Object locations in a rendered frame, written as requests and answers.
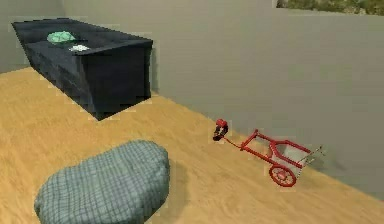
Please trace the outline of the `grey checked floor cushion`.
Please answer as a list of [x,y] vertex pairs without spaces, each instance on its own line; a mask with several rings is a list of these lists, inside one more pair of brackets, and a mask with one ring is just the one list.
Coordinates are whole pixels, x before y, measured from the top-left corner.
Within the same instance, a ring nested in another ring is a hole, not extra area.
[[166,201],[168,152],[133,140],[52,174],[34,211],[41,224],[144,224]]

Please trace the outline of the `red wheeled cart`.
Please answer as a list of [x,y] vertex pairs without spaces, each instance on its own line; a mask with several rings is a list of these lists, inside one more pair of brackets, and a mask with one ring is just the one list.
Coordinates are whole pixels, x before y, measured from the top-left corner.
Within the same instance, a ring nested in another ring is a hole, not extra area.
[[[311,151],[308,148],[299,145],[290,140],[275,140],[262,134],[258,129],[240,144],[236,144],[225,137],[229,131],[229,125],[224,119],[216,120],[216,128],[212,139],[214,141],[225,140],[229,144],[238,148],[240,151],[248,152],[261,160],[268,162],[270,178],[281,187],[293,187],[304,167],[312,163],[316,153],[323,154],[322,147]],[[249,144],[257,138],[267,142],[266,152],[262,154],[253,150]]]

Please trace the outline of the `green round dish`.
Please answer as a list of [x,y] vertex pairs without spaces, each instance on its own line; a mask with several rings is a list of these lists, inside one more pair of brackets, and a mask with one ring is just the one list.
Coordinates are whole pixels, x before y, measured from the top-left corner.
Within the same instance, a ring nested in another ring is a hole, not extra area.
[[75,40],[75,37],[70,32],[67,32],[67,31],[53,32],[47,36],[47,41],[53,44],[65,43],[65,42],[70,42],[74,40]]

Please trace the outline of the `window with green view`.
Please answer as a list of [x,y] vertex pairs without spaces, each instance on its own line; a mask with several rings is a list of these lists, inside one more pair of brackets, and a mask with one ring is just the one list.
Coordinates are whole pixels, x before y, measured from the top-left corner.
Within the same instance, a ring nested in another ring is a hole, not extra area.
[[276,7],[384,16],[384,0],[276,0]]

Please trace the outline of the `black long cabinet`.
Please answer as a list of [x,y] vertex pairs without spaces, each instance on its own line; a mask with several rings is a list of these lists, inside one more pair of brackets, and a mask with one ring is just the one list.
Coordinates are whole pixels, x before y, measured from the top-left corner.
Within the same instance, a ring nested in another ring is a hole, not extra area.
[[[21,21],[12,26],[31,67],[96,119],[151,97],[151,39],[69,18]],[[58,31],[70,32],[75,40],[48,42],[47,36]],[[74,45],[90,49],[70,51]]]

